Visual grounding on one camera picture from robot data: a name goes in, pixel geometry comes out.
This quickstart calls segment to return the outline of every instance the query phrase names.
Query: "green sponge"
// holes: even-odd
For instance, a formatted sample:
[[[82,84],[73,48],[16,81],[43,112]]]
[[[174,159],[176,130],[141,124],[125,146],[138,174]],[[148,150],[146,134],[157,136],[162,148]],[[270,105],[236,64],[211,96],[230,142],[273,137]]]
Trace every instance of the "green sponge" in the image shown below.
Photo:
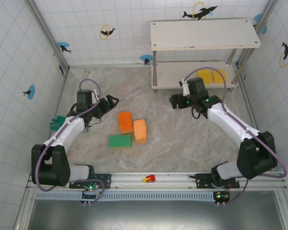
[[[110,135],[108,147],[110,149],[131,148],[131,135]]]

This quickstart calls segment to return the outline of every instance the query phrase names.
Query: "green glove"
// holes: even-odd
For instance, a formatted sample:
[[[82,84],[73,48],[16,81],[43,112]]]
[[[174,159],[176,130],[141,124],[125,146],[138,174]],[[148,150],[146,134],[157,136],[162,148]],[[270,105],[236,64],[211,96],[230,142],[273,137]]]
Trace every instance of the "green glove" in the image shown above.
[[[63,125],[63,123],[66,120],[66,116],[60,116],[58,115],[57,118],[53,118],[52,122],[49,123],[50,129],[54,131],[58,131],[58,129]]]

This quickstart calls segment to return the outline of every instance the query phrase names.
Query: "yellow sponge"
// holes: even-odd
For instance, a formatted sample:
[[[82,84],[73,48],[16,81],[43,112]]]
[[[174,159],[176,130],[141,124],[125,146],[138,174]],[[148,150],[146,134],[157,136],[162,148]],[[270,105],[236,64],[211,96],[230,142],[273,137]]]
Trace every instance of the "yellow sponge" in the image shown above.
[[[203,79],[203,83],[210,84],[212,81],[211,71],[208,69],[202,69],[197,72],[197,77]]]
[[[227,76],[226,76],[225,70],[224,69],[219,69],[218,71],[223,74],[225,80],[227,81]],[[221,75],[218,74],[218,72],[216,72],[215,70],[212,70],[212,78],[213,78],[213,82],[214,83],[223,83]]]
[[[133,131],[135,142],[137,144],[145,144],[147,140],[146,123],[144,119],[133,122]]]
[[[130,111],[119,113],[118,121],[121,134],[133,133],[133,120]]]

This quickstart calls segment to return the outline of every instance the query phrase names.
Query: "wooden shelf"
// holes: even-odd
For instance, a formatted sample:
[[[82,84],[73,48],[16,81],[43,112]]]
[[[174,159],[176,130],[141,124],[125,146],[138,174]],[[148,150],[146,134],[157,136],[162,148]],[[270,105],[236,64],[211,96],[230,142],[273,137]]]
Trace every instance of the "wooden shelf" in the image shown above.
[[[150,23],[153,51],[258,48],[261,43],[247,18]]]
[[[231,81],[235,74],[231,65],[226,65],[224,61],[200,61],[200,62],[158,62],[157,69],[157,86],[153,89],[182,89],[179,82],[192,71],[201,67],[213,67],[216,69],[224,69],[227,76],[227,88],[235,88]],[[190,79],[197,77],[197,72],[190,76]],[[206,84],[206,88],[223,88],[224,84],[211,83]]]

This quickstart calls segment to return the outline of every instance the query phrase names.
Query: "robotic arm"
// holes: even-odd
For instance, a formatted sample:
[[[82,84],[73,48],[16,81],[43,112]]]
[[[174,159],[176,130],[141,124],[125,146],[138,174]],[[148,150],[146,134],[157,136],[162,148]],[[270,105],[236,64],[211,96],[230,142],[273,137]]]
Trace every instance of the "robotic arm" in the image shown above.
[[[213,167],[207,180],[216,187],[222,187],[230,178],[252,179],[277,166],[277,160],[250,135],[251,132],[275,152],[274,138],[269,132],[261,133],[250,127],[230,112],[219,97],[209,96],[201,78],[183,80],[180,85],[183,86],[184,93],[171,96],[173,109],[177,109],[177,106],[179,109],[188,107],[195,109],[200,115],[221,127],[240,147],[237,160]]]
[[[119,102],[119,99],[110,95],[107,95],[106,98],[108,100],[101,98],[97,106],[92,110],[75,118],[75,116],[94,106],[94,103],[92,103],[92,91],[78,90],[77,103],[72,106],[71,111],[67,114],[64,124],[49,140],[44,142],[43,145],[35,145],[32,148],[33,183],[36,184],[34,172],[38,160],[48,145],[50,146],[42,158],[38,171],[40,184],[65,186],[68,182],[76,180],[95,179],[92,165],[70,165],[68,163],[67,150],[77,135],[89,125],[93,117],[100,119]],[[52,158],[52,162],[48,163],[47,161],[50,158]]]

